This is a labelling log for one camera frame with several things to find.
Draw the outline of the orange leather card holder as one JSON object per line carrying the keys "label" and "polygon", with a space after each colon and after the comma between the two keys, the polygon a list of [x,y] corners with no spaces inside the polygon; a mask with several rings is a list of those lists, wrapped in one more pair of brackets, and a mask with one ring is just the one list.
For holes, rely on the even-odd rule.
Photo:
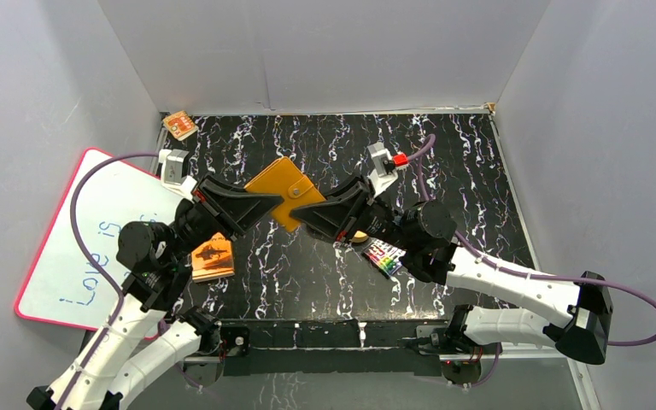
{"label": "orange leather card holder", "polygon": [[290,216],[293,209],[325,200],[311,179],[287,156],[273,161],[244,189],[250,193],[280,195],[284,201],[271,212],[271,216],[288,232],[293,232],[301,224]]}

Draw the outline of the yellow oval tray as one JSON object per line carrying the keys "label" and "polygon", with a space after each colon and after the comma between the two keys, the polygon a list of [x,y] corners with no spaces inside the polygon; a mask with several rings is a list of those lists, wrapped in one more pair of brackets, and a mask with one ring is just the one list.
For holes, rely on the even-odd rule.
{"label": "yellow oval tray", "polygon": [[365,243],[369,239],[369,236],[363,231],[356,231],[354,235],[349,239],[350,244],[361,244]]}

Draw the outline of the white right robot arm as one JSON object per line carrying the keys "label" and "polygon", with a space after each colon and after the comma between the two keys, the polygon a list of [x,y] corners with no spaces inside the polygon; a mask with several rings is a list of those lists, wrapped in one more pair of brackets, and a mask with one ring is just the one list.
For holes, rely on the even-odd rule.
{"label": "white right robot arm", "polygon": [[401,264],[417,280],[463,288],[512,304],[510,309],[458,307],[447,330],[459,354],[493,343],[549,346],[585,364],[606,360],[612,299],[606,280],[594,272],[560,278],[471,250],[438,201],[392,208],[355,177],[323,202],[295,208],[290,217],[314,235],[346,243],[362,231],[403,251]]}

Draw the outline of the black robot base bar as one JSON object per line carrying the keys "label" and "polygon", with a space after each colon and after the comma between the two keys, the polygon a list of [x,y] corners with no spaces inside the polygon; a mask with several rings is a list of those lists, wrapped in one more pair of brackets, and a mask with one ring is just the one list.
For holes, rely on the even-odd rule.
{"label": "black robot base bar", "polygon": [[480,346],[441,319],[230,319],[210,348],[188,355],[179,369],[200,378],[201,366],[218,377],[268,373],[410,373],[450,383],[483,379],[482,363],[501,353]]}

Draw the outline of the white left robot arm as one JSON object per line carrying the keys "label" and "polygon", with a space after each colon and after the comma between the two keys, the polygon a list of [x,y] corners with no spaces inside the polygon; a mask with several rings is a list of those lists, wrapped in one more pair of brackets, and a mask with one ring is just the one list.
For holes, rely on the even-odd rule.
{"label": "white left robot arm", "polygon": [[137,347],[168,315],[190,281],[191,253],[219,233],[237,239],[283,198],[249,193],[204,177],[176,207],[174,220],[132,221],[118,236],[117,261],[129,273],[112,313],[69,368],[26,402],[32,409],[126,409],[187,355],[220,347],[221,323],[200,307],[178,316],[147,348]]}

